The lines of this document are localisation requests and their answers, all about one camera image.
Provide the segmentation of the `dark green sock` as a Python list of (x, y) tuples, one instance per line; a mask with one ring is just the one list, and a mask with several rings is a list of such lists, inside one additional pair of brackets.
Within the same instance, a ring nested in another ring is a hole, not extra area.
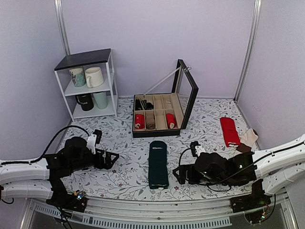
[(168, 188), (167, 145), (165, 142), (153, 141), (150, 143), (148, 163), (150, 189)]

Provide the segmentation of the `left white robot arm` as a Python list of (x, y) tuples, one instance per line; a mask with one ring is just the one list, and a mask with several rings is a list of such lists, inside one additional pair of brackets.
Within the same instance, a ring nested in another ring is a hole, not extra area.
[(67, 207), (71, 197), (61, 179), (73, 172), (94, 167), (111, 169), (119, 154), (97, 149), (97, 135), (87, 140), (73, 137), (55, 154), (45, 154), (31, 161), (1, 161), (0, 197), (53, 199), (60, 207)]

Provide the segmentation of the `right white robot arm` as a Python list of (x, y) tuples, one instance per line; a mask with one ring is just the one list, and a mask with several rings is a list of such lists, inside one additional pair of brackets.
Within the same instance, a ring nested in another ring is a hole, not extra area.
[(179, 164), (173, 175), (182, 185), (188, 182), (200, 186), (258, 186), (246, 198), (250, 208), (264, 202), (265, 195), (272, 196), (278, 190), (297, 180), (305, 173), (305, 137), (266, 150), (255, 150), (225, 158), (218, 153), (207, 153), (198, 142), (192, 142), (189, 150), (195, 163)]

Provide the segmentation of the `black socks in box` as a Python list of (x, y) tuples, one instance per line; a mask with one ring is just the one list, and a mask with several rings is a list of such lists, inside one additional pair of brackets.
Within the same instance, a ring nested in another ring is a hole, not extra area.
[(141, 98), (137, 96), (135, 98), (135, 111), (140, 111), (140, 110), (153, 110), (154, 105), (152, 101), (148, 101), (145, 98)]

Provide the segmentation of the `rolled red sock left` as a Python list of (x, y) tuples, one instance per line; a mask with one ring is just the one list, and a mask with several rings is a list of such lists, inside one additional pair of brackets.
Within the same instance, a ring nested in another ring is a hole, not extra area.
[(135, 129), (144, 129), (145, 128), (145, 118), (143, 114), (136, 114), (134, 119), (134, 128)]

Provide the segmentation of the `rolled red sock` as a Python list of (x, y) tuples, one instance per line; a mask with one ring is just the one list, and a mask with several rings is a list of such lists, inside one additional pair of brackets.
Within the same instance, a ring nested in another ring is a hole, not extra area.
[(145, 118), (143, 114), (136, 114), (134, 119), (134, 128), (135, 129), (144, 129), (145, 128)]
[(167, 113), (166, 114), (166, 121), (167, 121), (167, 127), (169, 129), (176, 128), (176, 120), (175, 120), (175, 116), (173, 114)]

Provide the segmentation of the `rolled red sock right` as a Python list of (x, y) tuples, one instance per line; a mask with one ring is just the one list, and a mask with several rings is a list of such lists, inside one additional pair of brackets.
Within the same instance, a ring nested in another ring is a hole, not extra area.
[(167, 127), (169, 129), (176, 128), (176, 120), (175, 120), (175, 116), (173, 114), (167, 113), (166, 114), (166, 121), (167, 121)]

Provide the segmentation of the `pale green tumbler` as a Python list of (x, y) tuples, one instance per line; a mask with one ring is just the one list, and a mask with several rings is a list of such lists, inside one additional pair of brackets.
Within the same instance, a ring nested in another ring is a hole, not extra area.
[(107, 92), (93, 93), (93, 97), (99, 109), (102, 110), (107, 107)]

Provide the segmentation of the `red folded sock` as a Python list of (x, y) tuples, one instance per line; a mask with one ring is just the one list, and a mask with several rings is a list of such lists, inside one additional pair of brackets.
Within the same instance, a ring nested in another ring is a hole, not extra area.
[(235, 128), (234, 120), (229, 117), (222, 117), (220, 118), (220, 123), (226, 147), (238, 147), (240, 138)]

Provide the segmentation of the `black mug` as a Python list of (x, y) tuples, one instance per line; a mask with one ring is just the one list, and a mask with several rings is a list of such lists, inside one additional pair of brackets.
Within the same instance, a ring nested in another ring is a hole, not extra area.
[(91, 94), (80, 94), (75, 96), (77, 104), (81, 106), (83, 111), (89, 111), (94, 108)]

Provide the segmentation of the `black compartment storage box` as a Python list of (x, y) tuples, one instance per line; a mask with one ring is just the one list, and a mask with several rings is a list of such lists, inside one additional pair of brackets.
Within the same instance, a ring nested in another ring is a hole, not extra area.
[[(132, 136), (134, 138), (175, 136), (179, 135), (180, 131), (187, 127), (199, 91), (199, 87), (191, 75), (190, 70), (191, 67), (186, 66), (184, 60), (178, 59), (176, 69), (172, 73), (164, 77), (144, 94), (136, 94), (133, 97)], [(173, 76), (171, 92), (154, 94), (153, 90), (161, 86), (171, 76)], [(135, 111), (135, 98), (137, 96), (152, 101), (154, 109)], [(154, 114), (155, 129), (146, 129), (146, 119), (144, 129), (135, 129), (135, 115), (143, 114), (145, 118), (146, 113)], [(167, 127), (167, 113), (175, 116), (176, 128), (169, 129)]]

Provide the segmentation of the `beige and brown sock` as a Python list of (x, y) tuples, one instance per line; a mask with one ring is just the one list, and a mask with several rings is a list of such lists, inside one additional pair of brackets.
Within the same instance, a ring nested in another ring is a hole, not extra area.
[(234, 156), (241, 153), (250, 152), (252, 146), (256, 143), (257, 139), (258, 139), (257, 132), (252, 128), (248, 129), (247, 132), (241, 136), (240, 145), (236, 148), (234, 152)]

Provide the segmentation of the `white ceramic mug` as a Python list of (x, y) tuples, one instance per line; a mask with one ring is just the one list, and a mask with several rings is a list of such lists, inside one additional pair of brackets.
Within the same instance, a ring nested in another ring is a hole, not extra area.
[(89, 88), (100, 86), (104, 83), (100, 67), (91, 67), (85, 70), (86, 84)]

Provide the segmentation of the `aluminium front rail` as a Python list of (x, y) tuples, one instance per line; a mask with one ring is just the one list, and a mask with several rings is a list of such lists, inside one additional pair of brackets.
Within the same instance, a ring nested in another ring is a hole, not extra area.
[(290, 197), (281, 189), (268, 206), (234, 212), (230, 200), (250, 193), (245, 187), (192, 187), (174, 184), (165, 190), (146, 185), (70, 187), (88, 198), (84, 213), (68, 211), (66, 217), (42, 200), (28, 200), (22, 229), (299, 229)]

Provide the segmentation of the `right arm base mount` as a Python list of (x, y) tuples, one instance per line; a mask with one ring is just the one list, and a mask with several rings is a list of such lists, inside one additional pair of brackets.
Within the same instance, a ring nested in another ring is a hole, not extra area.
[(244, 218), (251, 225), (267, 221), (275, 210), (276, 195), (274, 195), (274, 205), (271, 209), (271, 197), (265, 194), (262, 182), (262, 179), (254, 182), (250, 194), (230, 199), (233, 213), (252, 210), (252, 212), (244, 213)]

